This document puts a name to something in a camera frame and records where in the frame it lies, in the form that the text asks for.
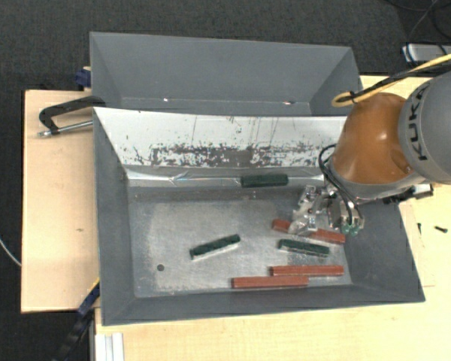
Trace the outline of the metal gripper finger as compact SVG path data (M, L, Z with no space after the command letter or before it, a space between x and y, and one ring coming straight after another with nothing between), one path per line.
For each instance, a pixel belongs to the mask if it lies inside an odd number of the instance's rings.
M297 214L301 217L316 216L321 208L324 196L324 187L307 185L302 191Z
M288 233L298 236L309 236L318 230L315 217L299 217L293 220L288 228Z

